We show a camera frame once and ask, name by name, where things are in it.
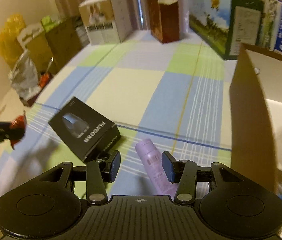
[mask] checkered tablecloth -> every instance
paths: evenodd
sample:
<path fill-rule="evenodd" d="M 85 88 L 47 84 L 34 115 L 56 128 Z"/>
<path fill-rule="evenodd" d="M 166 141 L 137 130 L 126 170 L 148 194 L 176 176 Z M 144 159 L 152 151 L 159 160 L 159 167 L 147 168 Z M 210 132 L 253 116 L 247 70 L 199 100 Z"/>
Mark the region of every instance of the checkered tablecloth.
<path fill-rule="evenodd" d="M 150 138 L 160 151 L 199 166 L 230 165 L 228 89 L 236 61 L 223 61 L 191 33 L 161 44 L 148 31 L 118 45 L 87 46 L 44 89 L 27 113 L 24 139 L 0 158 L 0 195 L 64 161 L 83 163 L 48 125 L 73 96 L 118 124 L 121 166 L 109 195 L 153 195 L 134 146 Z M 197 198 L 208 188 L 198 185 Z M 82 196 L 85 183 L 77 183 Z"/>

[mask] green box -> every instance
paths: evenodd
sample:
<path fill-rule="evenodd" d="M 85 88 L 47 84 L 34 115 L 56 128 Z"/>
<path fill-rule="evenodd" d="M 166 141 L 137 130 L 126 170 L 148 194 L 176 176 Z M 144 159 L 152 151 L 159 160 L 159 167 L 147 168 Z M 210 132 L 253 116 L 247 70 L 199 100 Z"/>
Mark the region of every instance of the green box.
<path fill-rule="evenodd" d="M 189 26 L 224 60 L 237 59 L 240 43 L 255 45 L 261 0 L 188 0 Z"/>

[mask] purple bottle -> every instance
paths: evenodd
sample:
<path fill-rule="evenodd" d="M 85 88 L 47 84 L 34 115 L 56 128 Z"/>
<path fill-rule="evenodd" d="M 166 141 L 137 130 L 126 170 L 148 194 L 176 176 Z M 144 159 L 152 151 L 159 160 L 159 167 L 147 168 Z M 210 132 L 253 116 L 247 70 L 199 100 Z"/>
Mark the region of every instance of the purple bottle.
<path fill-rule="evenodd" d="M 168 181 L 162 167 L 162 153 L 158 151 L 150 139 L 138 142 L 135 149 L 158 195 L 170 195 L 173 199 L 178 183 L 172 184 Z"/>

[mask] open cardboard box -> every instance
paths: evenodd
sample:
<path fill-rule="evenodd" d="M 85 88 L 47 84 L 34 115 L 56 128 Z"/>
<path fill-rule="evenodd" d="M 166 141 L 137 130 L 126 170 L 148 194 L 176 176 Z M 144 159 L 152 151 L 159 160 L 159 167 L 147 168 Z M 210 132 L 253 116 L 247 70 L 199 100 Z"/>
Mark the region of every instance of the open cardboard box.
<path fill-rule="evenodd" d="M 242 44 L 229 92 L 231 168 L 282 198 L 282 56 Z"/>

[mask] barcode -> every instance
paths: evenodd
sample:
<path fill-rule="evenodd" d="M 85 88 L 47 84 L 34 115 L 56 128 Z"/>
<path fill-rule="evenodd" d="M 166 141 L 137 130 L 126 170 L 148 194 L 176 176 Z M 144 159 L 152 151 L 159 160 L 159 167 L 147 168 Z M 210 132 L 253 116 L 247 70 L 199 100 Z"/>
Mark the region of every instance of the barcode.
<path fill-rule="evenodd" d="M 155 163 L 159 160 L 160 159 L 159 159 L 158 155 L 154 155 L 151 158 L 147 159 L 146 161 L 148 162 L 149 165 L 151 165 L 151 164 L 153 164 L 153 163 Z"/>

